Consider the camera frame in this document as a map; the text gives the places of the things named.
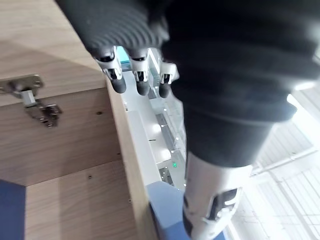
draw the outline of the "blue panel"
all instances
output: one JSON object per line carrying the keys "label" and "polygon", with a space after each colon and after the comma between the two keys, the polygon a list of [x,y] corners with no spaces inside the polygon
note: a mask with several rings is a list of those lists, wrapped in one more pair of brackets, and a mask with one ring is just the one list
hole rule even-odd
{"label": "blue panel", "polygon": [[0,240],[25,238],[26,187],[0,180]]}
{"label": "blue panel", "polygon": [[116,52],[118,53],[119,60],[122,64],[129,62],[128,54],[122,46],[117,46]]}
{"label": "blue panel", "polygon": [[[183,224],[184,193],[163,181],[146,186],[161,240],[190,240]],[[221,232],[214,240],[226,240]]]}

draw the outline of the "metal hinge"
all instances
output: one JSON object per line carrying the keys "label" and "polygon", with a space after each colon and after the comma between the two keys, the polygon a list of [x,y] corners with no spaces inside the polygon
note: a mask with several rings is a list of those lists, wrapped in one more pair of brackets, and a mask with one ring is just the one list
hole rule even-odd
{"label": "metal hinge", "polygon": [[38,89],[44,86],[39,75],[27,75],[0,80],[0,92],[22,99],[25,111],[48,128],[57,126],[62,110],[56,104],[44,105],[36,100]]}

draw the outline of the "black fingertip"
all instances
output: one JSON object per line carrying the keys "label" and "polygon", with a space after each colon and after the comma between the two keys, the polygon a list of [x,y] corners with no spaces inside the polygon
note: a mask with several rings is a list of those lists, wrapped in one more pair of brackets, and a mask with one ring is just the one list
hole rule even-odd
{"label": "black fingertip", "polygon": [[118,93],[118,94],[123,94],[127,90],[127,85],[125,82],[125,79],[122,78],[120,80],[111,80],[111,84],[113,89]]}
{"label": "black fingertip", "polygon": [[165,99],[166,97],[168,97],[169,93],[170,93],[170,85],[168,83],[164,83],[159,85],[159,95],[160,97],[162,97],[163,99]]}
{"label": "black fingertip", "polygon": [[136,90],[141,96],[145,96],[149,93],[149,83],[147,81],[137,81],[136,82]]}

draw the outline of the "wood grain surface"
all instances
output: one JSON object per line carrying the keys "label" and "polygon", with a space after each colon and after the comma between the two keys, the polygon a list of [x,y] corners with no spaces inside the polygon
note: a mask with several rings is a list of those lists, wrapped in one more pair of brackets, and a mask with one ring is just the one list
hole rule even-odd
{"label": "wood grain surface", "polygon": [[129,198],[122,161],[29,186],[25,240],[137,240]]}
{"label": "wood grain surface", "polygon": [[125,106],[121,95],[113,90],[110,81],[107,81],[107,86],[129,192],[132,198],[132,207],[138,236],[140,240],[157,240],[158,236],[156,234],[156,228],[149,206],[149,198],[141,176]]}
{"label": "wood grain surface", "polygon": [[32,119],[22,103],[0,107],[0,179],[29,186],[121,159],[106,88],[42,102],[63,110],[58,127]]}
{"label": "wood grain surface", "polygon": [[[0,80],[39,74],[39,98],[105,87],[97,63],[53,0],[0,1]],[[0,94],[0,106],[20,102]]]}

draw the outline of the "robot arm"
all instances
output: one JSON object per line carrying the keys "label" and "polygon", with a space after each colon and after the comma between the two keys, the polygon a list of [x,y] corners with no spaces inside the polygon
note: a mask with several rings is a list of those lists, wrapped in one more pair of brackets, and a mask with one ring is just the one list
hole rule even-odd
{"label": "robot arm", "polygon": [[161,49],[176,64],[176,81],[175,65],[161,64],[159,93],[166,97],[171,86],[183,103],[184,226],[193,240],[214,239],[236,211],[272,126],[296,112],[288,94],[320,76],[313,61],[320,1],[56,1],[116,92],[125,86],[113,46],[128,50],[142,95],[145,49]]}

